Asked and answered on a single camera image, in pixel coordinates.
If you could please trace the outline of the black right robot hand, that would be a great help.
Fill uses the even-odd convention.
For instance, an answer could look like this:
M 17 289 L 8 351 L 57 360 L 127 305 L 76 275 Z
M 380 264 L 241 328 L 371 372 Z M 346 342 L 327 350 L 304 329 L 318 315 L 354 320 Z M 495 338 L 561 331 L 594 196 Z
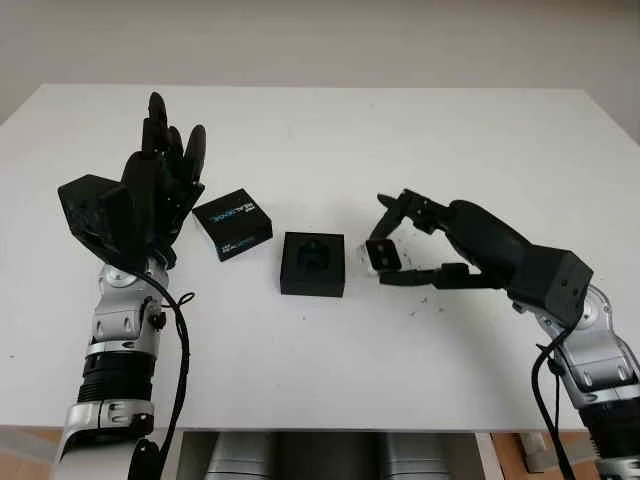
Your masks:
M 432 285 L 437 289 L 507 289 L 531 243 L 479 205 L 454 200 L 441 205 L 405 189 L 398 197 L 379 194 L 386 212 L 369 238 L 382 240 L 409 218 L 426 233 L 440 230 L 465 263 L 444 263 L 431 270 L 389 271 L 379 282 L 392 286 Z

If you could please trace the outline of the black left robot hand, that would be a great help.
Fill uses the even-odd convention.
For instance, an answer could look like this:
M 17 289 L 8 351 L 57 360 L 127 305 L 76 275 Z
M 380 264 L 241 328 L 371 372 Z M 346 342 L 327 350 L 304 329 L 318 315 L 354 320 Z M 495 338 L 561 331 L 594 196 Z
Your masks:
M 144 254 L 155 257 L 166 269 L 176 264 L 172 245 L 204 191 L 200 178 L 205 155 L 205 128 L 195 126 L 183 143 L 178 129 L 168 123 L 163 97 L 152 92 L 141 149 L 126 162 L 121 182 L 131 195 Z

